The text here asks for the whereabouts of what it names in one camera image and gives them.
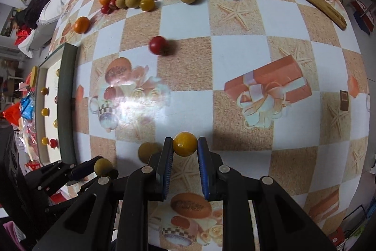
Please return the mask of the olive green fruit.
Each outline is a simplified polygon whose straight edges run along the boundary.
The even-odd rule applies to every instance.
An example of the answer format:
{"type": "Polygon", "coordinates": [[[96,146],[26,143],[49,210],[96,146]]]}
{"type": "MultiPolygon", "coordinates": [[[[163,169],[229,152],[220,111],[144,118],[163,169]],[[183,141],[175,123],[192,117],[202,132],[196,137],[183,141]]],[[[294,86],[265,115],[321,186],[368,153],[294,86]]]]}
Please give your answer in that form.
{"type": "Polygon", "coordinates": [[[108,172],[112,171],[113,168],[114,167],[109,160],[105,158],[100,158],[94,164],[94,173],[97,176],[103,176],[107,174],[108,172]]]}
{"type": "Polygon", "coordinates": [[[138,158],[142,163],[147,164],[152,155],[161,151],[159,143],[145,142],[138,148],[138,158]]]}

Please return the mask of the dark olive cherry tomato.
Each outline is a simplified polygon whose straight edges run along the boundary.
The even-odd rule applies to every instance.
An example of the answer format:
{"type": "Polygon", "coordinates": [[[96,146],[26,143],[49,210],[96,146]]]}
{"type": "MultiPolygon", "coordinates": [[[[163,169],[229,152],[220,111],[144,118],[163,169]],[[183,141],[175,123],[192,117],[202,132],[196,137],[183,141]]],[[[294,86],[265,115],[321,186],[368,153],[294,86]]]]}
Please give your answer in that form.
{"type": "Polygon", "coordinates": [[[42,89],[41,89],[41,94],[42,95],[48,95],[48,93],[49,93],[49,88],[47,88],[47,87],[43,87],[42,89]]]}

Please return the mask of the blue snack packet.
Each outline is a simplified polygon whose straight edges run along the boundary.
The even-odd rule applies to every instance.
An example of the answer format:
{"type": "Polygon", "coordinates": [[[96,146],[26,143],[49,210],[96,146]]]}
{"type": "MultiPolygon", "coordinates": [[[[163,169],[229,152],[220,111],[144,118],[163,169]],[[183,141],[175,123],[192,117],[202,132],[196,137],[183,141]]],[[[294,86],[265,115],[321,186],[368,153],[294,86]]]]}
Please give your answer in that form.
{"type": "Polygon", "coordinates": [[[23,119],[32,120],[34,117],[34,96],[27,95],[21,99],[20,115],[23,119]]]}

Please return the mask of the white rectangular tray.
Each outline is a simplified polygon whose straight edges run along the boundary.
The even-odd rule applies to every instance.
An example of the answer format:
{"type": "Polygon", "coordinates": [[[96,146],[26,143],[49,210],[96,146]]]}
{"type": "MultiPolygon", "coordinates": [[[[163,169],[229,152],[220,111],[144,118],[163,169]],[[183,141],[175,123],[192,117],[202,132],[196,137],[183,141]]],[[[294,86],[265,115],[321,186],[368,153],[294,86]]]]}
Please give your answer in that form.
{"type": "Polygon", "coordinates": [[[73,77],[77,47],[64,43],[53,51],[38,67],[38,77],[35,87],[35,130],[39,160],[43,165],[62,161],[75,164],[76,155],[73,140],[73,77]],[[41,89],[49,88],[48,95],[42,95],[41,89]],[[48,108],[50,114],[43,117],[41,110],[48,108]],[[43,145],[41,139],[47,137],[58,140],[58,147],[52,149],[43,145]]]}

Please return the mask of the plastic jar yellow lid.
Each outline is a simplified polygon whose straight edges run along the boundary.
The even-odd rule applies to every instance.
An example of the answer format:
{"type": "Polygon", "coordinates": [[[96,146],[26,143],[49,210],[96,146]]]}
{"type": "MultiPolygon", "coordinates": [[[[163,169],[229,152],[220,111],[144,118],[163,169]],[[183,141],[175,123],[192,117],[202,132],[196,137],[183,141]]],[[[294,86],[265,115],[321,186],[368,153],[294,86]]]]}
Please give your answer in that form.
{"type": "Polygon", "coordinates": [[[31,88],[36,86],[37,77],[38,77],[38,67],[33,66],[31,73],[30,73],[30,83],[29,83],[31,88]]]}

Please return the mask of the orange mandarin near tray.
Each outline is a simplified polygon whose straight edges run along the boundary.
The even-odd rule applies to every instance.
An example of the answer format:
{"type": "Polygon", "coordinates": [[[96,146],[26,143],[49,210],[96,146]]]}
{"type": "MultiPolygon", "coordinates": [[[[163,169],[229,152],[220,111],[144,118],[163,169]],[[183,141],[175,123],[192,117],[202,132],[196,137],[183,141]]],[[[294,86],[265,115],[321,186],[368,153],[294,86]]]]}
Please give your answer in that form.
{"type": "Polygon", "coordinates": [[[90,28],[90,20],[86,16],[79,17],[73,26],[73,31],[77,34],[83,34],[90,28]]]}

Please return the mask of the olive yellow cherry tomato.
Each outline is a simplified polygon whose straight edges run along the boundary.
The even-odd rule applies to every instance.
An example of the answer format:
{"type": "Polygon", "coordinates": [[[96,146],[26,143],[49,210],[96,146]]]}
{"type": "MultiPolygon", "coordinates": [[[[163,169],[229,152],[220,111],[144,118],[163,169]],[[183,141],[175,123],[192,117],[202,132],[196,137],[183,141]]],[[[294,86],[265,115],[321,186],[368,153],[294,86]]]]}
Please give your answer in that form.
{"type": "Polygon", "coordinates": [[[141,0],[139,7],[144,12],[151,12],[155,9],[156,3],[154,0],[141,0]]]}

